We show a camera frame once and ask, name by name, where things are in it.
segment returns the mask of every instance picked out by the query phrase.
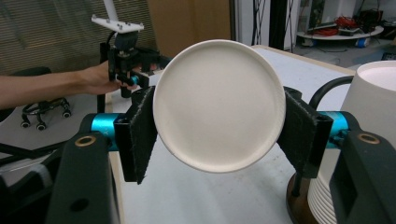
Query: human arm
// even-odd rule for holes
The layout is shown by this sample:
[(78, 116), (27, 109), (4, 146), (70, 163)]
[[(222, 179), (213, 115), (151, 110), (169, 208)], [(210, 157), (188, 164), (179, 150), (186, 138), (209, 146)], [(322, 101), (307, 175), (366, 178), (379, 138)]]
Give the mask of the human arm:
[(104, 94), (120, 83), (108, 80), (107, 62), (84, 70), (36, 77), (0, 76), (0, 109), (28, 105), (68, 95)]

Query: wooden cabinet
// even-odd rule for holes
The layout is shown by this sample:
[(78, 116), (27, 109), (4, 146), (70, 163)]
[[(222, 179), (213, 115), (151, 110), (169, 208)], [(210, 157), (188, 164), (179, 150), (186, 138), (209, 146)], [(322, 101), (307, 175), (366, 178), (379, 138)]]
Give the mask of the wooden cabinet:
[(209, 39), (231, 39), (229, 0), (148, 0), (157, 47), (174, 57)]

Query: floor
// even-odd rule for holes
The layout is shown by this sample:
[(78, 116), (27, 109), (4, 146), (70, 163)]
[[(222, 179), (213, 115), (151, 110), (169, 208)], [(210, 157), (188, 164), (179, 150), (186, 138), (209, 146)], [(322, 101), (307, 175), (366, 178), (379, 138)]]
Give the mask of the floor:
[(366, 48), (357, 48), (356, 40), (319, 40), (314, 47), (305, 47), (298, 37), (290, 52), (345, 68), (356, 69), (365, 63), (381, 61), (385, 52), (396, 53), (391, 40), (372, 37)]

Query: white bracket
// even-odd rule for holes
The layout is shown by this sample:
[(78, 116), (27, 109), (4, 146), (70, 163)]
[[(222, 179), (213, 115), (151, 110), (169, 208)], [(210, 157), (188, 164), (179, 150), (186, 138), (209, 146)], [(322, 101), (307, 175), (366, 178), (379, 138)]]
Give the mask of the white bracket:
[(111, 19), (97, 18), (95, 15), (92, 15), (91, 21), (119, 34), (126, 34), (145, 29), (143, 23), (136, 24), (126, 21), (113, 21)]

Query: desk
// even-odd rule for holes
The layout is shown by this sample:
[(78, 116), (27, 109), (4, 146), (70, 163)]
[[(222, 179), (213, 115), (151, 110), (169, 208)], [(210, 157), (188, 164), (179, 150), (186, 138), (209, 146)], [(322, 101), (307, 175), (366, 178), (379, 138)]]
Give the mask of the desk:
[(373, 30), (370, 33), (367, 34), (361, 34), (361, 33), (356, 33), (354, 35), (330, 35), (330, 36), (324, 36), (324, 35), (309, 35), (306, 34), (305, 32), (297, 32), (297, 36), (300, 36), (304, 38), (304, 46), (309, 46), (312, 47), (315, 45), (315, 42), (312, 40), (348, 40), (348, 39), (357, 39), (356, 46), (359, 48), (366, 47), (366, 45), (363, 46), (363, 43), (365, 42), (366, 39), (369, 39), (371, 36), (379, 35), (384, 31), (384, 28), (382, 26), (376, 26), (375, 30)]
[[(263, 46), (253, 47), (275, 69), (284, 86), (303, 93), (308, 102), (323, 84), (354, 71), (306, 59)], [(159, 75), (150, 78), (155, 85)], [(329, 92), (318, 110), (339, 110), (348, 86)], [(130, 102), (111, 94), (113, 111), (125, 112)], [(140, 186), (119, 183), (125, 223), (291, 223), (286, 207), (286, 188), (294, 169), (275, 145), (260, 161), (229, 174), (209, 174), (190, 168), (172, 156), (158, 137), (146, 178)]]
[[(38, 123), (35, 116), (29, 116), (29, 120), (32, 122), (31, 127), (22, 128), (21, 114), (24, 106), (15, 108), (8, 118), (0, 122), (0, 143), (14, 147), (36, 149), (67, 141), (78, 132), (82, 119), (87, 114), (96, 112), (96, 96), (74, 95), (67, 97), (67, 101), (70, 103), (72, 116), (67, 119), (63, 118), (63, 111), (60, 107), (48, 111), (42, 116), (42, 119), (48, 125), (44, 131), (35, 128)], [(0, 153), (0, 159), (8, 156), (8, 154)], [(1, 166), (0, 175), (10, 186), (26, 175), (32, 164), (40, 163), (45, 158), (34, 161), (26, 159)]]

